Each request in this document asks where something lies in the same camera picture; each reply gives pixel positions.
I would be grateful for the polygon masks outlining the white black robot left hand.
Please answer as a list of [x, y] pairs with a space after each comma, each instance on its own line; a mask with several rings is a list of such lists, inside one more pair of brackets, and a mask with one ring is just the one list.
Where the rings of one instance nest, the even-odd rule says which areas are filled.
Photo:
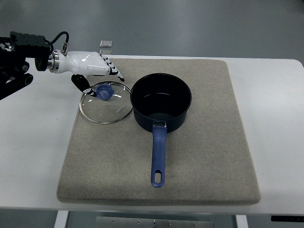
[[97, 52], [70, 51], [62, 54], [54, 50], [50, 54], [47, 69], [55, 74], [71, 72], [73, 84], [84, 94], [97, 97], [87, 81], [87, 76], [115, 76], [124, 81], [123, 76], [111, 60]]

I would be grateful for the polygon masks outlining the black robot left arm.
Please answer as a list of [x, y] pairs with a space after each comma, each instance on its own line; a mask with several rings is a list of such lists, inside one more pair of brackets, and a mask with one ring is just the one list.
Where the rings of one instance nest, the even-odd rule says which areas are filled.
[[60, 32], [52, 41], [41, 35], [10, 32], [0, 38], [0, 98], [31, 84], [33, 75], [28, 73], [26, 58], [33, 58], [37, 71], [59, 69], [59, 54], [67, 55], [69, 34]]

